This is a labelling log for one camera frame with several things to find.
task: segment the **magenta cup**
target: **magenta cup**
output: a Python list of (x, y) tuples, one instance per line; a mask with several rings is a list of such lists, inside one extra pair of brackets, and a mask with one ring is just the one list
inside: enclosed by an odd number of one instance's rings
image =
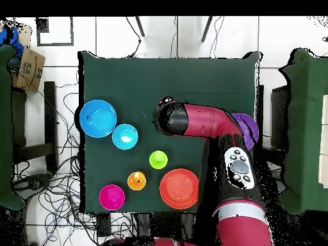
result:
[(117, 210), (124, 204), (126, 196), (123, 190), (116, 185), (107, 185), (101, 189), (99, 202), (107, 210)]

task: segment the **green cup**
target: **green cup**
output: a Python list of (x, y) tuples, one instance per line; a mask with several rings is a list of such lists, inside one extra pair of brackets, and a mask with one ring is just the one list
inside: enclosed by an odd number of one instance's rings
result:
[(152, 168), (157, 170), (164, 168), (167, 165), (167, 155), (163, 151), (155, 151), (151, 153), (149, 157), (149, 163)]

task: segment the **black chair leg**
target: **black chair leg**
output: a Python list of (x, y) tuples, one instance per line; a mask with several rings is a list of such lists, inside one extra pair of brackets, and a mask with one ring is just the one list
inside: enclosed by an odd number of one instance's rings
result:
[(139, 18), (139, 16), (135, 16), (135, 17), (136, 17), (136, 23), (138, 24), (138, 27), (139, 27), (139, 30), (140, 30), (140, 34), (141, 34), (142, 37), (144, 37), (145, 33), (144, 33), (144, 30), (142, 29), (140, 18)]
[(208, 22), (206, 23), (204, 33), (202, 34), (202, 42), (204, 42), (206, 39), (206, 35), (208, 34), (209, 25), (211, 24), (212, 19), (213, 19), (213, 16), (208, 17)]

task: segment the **table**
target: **table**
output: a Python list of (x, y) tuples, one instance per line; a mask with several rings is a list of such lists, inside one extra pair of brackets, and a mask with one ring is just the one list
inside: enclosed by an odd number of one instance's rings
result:
[[(161, 178), (174, 168), (199, 175), (204, 140), (168, 137), (157, 133), (152, 114), (159, 100), (173, 96), (191, 104), (225, 108), (229, 112), (254, 114), (254, 72), (259, 53), (244, 59), (104, 59), (79, 52), (79, 109), (93, 99), (109, 102), (117, 112), (117, 125), (127, 123), (138, 130), (137, 145), (117, 149), (111, 135), (91, 138), (81, 133), (81, 209), (86, 213), (108, 212), (99, 203), (99, 192), (108, 184), (119, 185), (126, 201), (119, 212), (174, 211), (160, 196)], [(149, 165), (152, 151), (168, 155), (164, 169)], [(144, 189), (132, 191), (130, 173), (141, 170), (147, 179)], [(203, 184), (199, 185), (199, 199)], [(185, 212), (197, 211), (198, 202)]]

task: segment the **floor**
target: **floor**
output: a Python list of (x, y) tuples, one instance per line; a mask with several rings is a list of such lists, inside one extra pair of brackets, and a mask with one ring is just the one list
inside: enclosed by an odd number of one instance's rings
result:
[[(273, 88), (283, 86), (286, 80), (278, 68), (287, 64), (290, 53), (294, 48), (305, 47), (311, 49), (317, 56), (328, 53), (328, 42), (322, 40), (328, 36), (327, 17), (214, 17), (204, 43), (201, 42), (207, 17), (179, 17), (179, 51), (180, 58), (209, 57), (211, 46), (222, 20), (223, 24), (218, 32), (216, 51), (214, 47), (211, 57), (214, 58), (242, 58), (251, 51), (263, 53), (260, 62), (260, 83), (265, 86), (264, 96), (264, 145), (270, 146), (270, 94)], [(103, 58), (121, 58), (133, 53), (138, 45), (135, 35), (125, 17), (73, 17), (73, 46), (37, 46), (37, 32), (35, 18), (15, 18), (31, 26), (31, 49), (45, 56), (44, 71), (39, 90), (43, 92), (44, 81), (55, 81), (56, 86), (74, 84), (77, 82), (78, 70), (77, 52), (86, 50)], [(174, 16), (170, 17), (140, 17), (145, 37), (142, 37), (140, 47), (136, 52), (138, 58), (169, 58), (172, 38), (176, 32)], [(140, 34), (134, 17), (129, 21), (135, 31)], [(40, 34), (42, 44), (70, 43), (70, 18), (50, 17), (49, 33)], [(172, 45), (172, 57), (176, 57), (176, 39)], [(78, 107), (78, 85), (56, 88), (57, 109), (65, 117), (69, 126), (73, 124), (73, 114)], [(26, 140), (28, 145), (44, 143), (44, 100), (38, 93), (28, 92), (26, 102)], [(63, 148), (67, 139), (67, 128), (58, 118), (58, 153), (59, 161), (77, 154), (77, 148)], [(72, 135), (79, 141), (79, 132), (73, 126)], [(45, 159), (37, 158), (30, 161), (31, 166), (24, 173), (26, 175), (46, 172)], [(19, 171), (26, 167), (26, 163), (19, 165)], [(59, 174), (69, 171), (64, 165)], [(74, 182), (74, 189), (79, 190), (79, 183)], [(52, 195), (55, 201), (58, 195)], [(49, 209), (54, 211), (45, 195), (32, 198), (28, 208), (27, 232), (29, 239), (39, 243), (47, 238), (54, 225), (52, 216), (48, 216)], [(117, 221), (116, 230), (122, 223)], [(72, 233), (72, 227), (66, 226), (65, 221), (57, 227), (53, 236), (45, 246), (63, 246)], [(95, 246), (88, 237), (88, 233), (81, 227), (70, 236), (65, 246)]]

